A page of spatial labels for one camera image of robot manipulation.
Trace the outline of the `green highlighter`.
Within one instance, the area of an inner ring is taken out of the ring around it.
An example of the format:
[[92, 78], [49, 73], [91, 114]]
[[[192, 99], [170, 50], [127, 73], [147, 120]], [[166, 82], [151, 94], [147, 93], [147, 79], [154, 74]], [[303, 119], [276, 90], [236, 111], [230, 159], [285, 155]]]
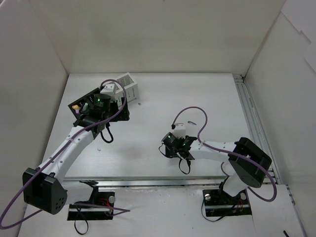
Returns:
[[82, 108], [82, 111], [86, 111], [87, 109], [88, 109], [88, 104], [85, 103], [84, 106], [83, 106], [83, 108]]

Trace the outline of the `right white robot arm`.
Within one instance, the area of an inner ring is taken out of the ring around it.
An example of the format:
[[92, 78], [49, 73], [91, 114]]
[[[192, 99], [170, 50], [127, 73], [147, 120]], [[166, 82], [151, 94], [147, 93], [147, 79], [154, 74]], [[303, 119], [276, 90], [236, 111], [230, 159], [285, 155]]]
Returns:
[[251, 140], [242, 137], [237, 142], [206, 142], [196, 137], [176, 137], [169, 132], [162, 138], [167, 153], [172, 158], [185, 160], [191, 165], [192, 160], [210, 159], [229, 163], [234, 173], [221, 185], [218, 197], [223, 203], [230, 203], [246, 188], [260, 188], [268, 178], [274, 189], [273, 197], [262, 200], [271, 202], [276, 198], [277, 188], [268, 170], [271, 158], [257, 147]]

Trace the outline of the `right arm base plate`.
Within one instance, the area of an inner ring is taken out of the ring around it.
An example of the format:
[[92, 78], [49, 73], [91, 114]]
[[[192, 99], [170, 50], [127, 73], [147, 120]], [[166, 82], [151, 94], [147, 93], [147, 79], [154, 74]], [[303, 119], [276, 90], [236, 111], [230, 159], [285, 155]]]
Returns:
[[202, 195], [202, 214], [204, 217], [210, 218], [212, 222], [224, 217], [252, 215], [245, 190], [239, 192], [235, 197], [229, 196], [220, 189], [204, 189]]

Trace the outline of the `yellow highlighter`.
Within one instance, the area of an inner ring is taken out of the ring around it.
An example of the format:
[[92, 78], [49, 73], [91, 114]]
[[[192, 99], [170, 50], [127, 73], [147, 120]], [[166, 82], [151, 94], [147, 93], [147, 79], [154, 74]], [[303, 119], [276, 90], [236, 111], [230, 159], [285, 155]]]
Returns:
[[79, 107], [78, 105], [74, 105], [74, 106], [72, 106], [72, 109], [74, 109], [74, 110], [80, 110], [80, 107]]

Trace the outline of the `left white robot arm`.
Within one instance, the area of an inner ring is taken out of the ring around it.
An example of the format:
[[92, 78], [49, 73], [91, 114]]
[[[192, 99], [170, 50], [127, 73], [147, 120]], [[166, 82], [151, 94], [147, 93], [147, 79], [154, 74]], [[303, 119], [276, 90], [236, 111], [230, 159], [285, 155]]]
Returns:
[[97, 182], [79, 181], [67, 184], [64, 179], [82, 151], [109, 126], [110, 122], [128, 121], [127, 103], [118, 107], [109, 99], [95, 99], [92, 108], [79, 115], [60, 147], [36, 169], [28, 168], [22, 176], [24, 202], [50, 214], [64, 205], [98, 203]]

